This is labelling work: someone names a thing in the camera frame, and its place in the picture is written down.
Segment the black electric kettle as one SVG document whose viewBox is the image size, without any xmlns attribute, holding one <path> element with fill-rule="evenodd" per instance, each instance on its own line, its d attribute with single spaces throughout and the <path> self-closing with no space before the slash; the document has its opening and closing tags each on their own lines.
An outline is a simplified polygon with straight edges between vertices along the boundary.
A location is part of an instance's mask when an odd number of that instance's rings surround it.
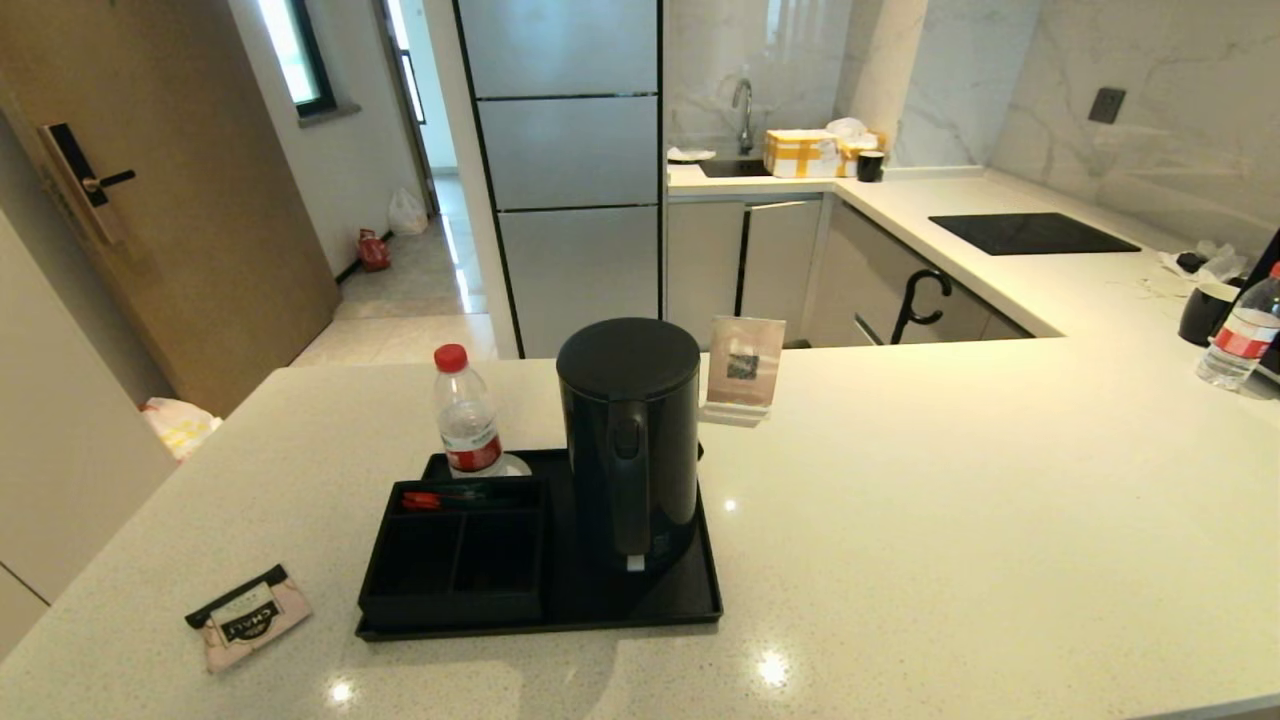
<svg viewBox="0 0 1280 720">
<path fill-rule="evenodd" d="M 556 370 L 582 551 L 613 571 L 667 569 L 698 510 L 696 341 L 668 322 L 609 319 L 575 332 Z"/>
</svg>

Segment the pink and black tea sachet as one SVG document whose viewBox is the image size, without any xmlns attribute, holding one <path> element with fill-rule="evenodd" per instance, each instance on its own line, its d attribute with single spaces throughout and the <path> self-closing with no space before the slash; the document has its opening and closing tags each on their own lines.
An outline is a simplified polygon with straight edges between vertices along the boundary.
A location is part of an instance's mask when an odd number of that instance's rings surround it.
<svg viewBox="0 0 1280 720">
<path fill-rule="evenodd" d="M 218 674 L 300 625 L 308 601 L 280 564 L 186 615 L 204 642 L 205 667 Z"/>
</svg>

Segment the red-capped water bottle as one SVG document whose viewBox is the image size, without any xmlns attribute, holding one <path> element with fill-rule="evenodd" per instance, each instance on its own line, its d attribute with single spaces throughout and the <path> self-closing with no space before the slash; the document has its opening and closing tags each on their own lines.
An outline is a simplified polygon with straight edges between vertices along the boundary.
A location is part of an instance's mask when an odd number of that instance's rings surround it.
<svg viewBox="0 0 1280 720">
<path fill-rule="evenodd" d="M 438 347 L 433 360 L 433 411 L 451 470 L 462 475 L 490 471 L 503 448 L 485 380 L 471 366 L 462 345 Z"/>
</svg>

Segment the acrylic QR code sign stand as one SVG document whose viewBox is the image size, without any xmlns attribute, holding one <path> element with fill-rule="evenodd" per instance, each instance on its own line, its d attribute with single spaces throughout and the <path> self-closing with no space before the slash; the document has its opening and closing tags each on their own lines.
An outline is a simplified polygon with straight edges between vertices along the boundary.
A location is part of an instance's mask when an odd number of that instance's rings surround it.
<svg viewBox="0 0 1280 720">
<path fill-rule="evenodd" d="M 783 320 L 713 318 L 701 421 L 756 427 L 771 415 L 785 332 Z"/>
</svg>

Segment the grey kitchen cabinet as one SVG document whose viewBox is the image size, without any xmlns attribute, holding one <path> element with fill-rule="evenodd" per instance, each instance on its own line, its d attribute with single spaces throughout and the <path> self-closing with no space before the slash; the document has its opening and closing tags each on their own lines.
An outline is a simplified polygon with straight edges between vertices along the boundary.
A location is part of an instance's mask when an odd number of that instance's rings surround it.
<svg viewBox="0 0 1280 720">
<path fill-rule="evenodd" d="M 817 193 L 676 199 L 667 209 L 666 318 L 701 348 L 714 316 L 783 320 L 790 348 L 890 345 L 906 281 L 920 269 L 942 272 L 851 205 Z M 901 345 L 1027 337 L 951 281 L 947 299 L 933 281 L 918 286 L 915 310 L 945 316 L 910 324 Z"/>
</svg>

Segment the silver refrigerator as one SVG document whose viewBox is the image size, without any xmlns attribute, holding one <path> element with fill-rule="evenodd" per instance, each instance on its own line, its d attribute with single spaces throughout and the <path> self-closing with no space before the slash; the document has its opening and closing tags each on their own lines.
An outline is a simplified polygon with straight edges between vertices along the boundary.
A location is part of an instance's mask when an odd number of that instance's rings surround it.
<svg viewBox="0 0 1280 720">
<path fill-rule="evenodd" d="M 453 0 L 522 357 L 660 314 L 662 0 Z"/>
</svg>

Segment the black serving tray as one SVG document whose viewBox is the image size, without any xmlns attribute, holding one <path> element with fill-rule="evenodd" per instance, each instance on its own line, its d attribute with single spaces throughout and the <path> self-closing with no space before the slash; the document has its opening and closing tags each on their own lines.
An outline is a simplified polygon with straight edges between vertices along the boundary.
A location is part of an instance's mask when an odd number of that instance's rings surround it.
<svg viewBox="0 0 1280 720">
<path fill-rule="evenodd" d="M 585 632 L 637 626 L 717 623 L 724 606 L 703 511 L 696 511 L 692 542 L 669 568 L 653 574 L 611 571 L 591 564 L 576 542 L 570 462 L 562 448 L 522 451 L 532 477 L 547 482 L 549 512 L 544 556 L 541 616 L 488 626 L 410 626 L 376 629 L 360 610 L 355 634 L 366 642 L 419 641 L 545 632 Z M 434 454 L 417 480 L 454 480 L 443 454 Z"/>
</svg>

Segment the cardboard box with yellow tape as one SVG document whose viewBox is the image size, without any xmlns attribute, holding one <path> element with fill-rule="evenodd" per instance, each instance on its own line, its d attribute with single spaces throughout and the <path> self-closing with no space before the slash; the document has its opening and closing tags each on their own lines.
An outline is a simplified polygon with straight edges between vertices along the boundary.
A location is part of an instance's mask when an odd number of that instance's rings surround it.
<svg viewBox="0 0 1280 720">
<path fill-rule="evenodd" d="M 833 178 L 842 156 L 838 137 L 824 129 L 768 129 L 765 169 L 781 179 Z"/>
</svg>

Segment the chrome sink faucet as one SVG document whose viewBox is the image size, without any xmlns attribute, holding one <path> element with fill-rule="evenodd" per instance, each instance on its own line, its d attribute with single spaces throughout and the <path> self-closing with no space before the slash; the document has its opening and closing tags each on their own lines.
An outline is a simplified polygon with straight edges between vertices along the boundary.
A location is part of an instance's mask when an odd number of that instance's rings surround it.
<svg viewBox="0 0 1280 720">
<path fill-rule="evenodd" d="M 753 83 L 742 77 L 735 86 L 732 108 L 740 111 L 739 156 L 748 158 L 755 146 L 753 131 Z"/>
</svg>

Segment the small yellow taped box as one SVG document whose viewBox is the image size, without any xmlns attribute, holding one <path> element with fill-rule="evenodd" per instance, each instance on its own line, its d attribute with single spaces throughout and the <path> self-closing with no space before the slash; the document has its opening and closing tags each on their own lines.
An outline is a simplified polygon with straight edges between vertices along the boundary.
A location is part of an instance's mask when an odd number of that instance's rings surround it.
<svg viewBox="0 0 1280 720">
<path fill-rule="evenodd" d="M 841 136 L 838 152 L 837 177 L 854 178 L 867 183 L 883 179 L 887 154 L 882 133 L 864 132 L 856 136 Z"/>
</svg>

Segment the black compartment organizer box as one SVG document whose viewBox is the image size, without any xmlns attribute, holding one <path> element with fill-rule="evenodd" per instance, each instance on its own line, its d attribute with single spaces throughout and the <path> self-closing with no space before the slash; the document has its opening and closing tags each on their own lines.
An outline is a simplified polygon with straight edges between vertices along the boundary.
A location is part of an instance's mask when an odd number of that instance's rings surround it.
<svg viewBox="0 0 1280 720">
<path fill-rule="evenodd" d="M 485 500 L 471 509 L 410 511 L 401 507 L 404 492 Z M 538 620 L 548 512 L 539 477 L 396 483 L 358 593 L 365 621 L 390 630 Z"/>
</svg>

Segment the black induction cooktop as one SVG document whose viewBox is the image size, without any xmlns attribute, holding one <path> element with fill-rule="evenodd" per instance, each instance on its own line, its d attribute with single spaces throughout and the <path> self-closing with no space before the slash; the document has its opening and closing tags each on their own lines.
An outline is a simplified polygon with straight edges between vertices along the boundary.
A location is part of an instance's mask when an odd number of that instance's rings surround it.
<svg viewBox="0 0 1280 720">
<path fill-rule="evenodd" d="M 929 220 L 997 258 L 1140 251 L 1134 243 L 1061 213 L 945 215 Z"/>
</svg>

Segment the black framed window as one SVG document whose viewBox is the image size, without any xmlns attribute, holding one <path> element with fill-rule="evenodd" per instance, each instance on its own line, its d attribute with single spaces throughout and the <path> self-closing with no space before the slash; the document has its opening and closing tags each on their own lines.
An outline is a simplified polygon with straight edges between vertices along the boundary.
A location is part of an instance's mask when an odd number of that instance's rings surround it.
<svg viewBox="0 0 1280 720">
<path fill-rule="evenodd" d="M 332 87 L 306 0 L 253 0 L 301 120 L 335 111 Z"/>
</svg>

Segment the white and yellow plastic bag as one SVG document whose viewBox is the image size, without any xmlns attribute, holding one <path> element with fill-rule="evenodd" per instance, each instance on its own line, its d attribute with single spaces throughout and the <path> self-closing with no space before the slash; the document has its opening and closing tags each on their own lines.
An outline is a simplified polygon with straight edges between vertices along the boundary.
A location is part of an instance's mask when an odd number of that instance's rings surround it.
<svg viewBox="0 0 1280 720">
<path fill-rule="evenodd" d="M 151 397 L 140 405 L 140 413 L 179 464 L 223 424 L 220 416 L 177 398 Z"/>
</svg>

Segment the wooden door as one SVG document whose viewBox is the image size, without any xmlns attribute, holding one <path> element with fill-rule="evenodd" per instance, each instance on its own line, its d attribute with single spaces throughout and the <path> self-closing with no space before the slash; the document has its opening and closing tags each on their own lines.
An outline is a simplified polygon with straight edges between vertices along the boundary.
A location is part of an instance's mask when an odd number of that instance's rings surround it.
<svg viewBox="0 0 1280 720">
<path fill-rule="evenodd" d="M 229 416 L 332 322 L 320 247 L 228 0 L 0 0 L 0 110 L 177 397 Z M 38 127 L 125 224 L 97 241 Z"/>
</svg>

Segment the black mug white inside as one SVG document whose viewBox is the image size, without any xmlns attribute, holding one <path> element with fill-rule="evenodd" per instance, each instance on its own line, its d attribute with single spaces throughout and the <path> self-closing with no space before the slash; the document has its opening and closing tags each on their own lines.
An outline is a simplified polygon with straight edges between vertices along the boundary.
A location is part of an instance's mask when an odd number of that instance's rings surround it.
<svg viewBox="0 0 1280 720">
<path fill-rule="evenodd" d="M 1198 283 L 1181 313 L 1178 336 L 1188 343 L 1207 347 L 1225 323 L 1240 288 L 1221 282 Z"/>
</svg>

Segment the crumpled clear plastic wrap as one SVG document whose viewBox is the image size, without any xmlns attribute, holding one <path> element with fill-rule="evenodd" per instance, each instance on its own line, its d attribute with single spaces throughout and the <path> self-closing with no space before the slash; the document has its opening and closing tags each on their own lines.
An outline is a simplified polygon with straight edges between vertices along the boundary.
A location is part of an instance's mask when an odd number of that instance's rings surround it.
<svg viewBox="0 0 1280 720">
<path fill-rule="evenodd" d="M 1161 265 L 1183 281 L 1192 283 L 1228 282 L 1239 277 L 1248 258 L 1230 243 L 1201 242 L 1193 250 L 1158 252 Z"/>
</svg>

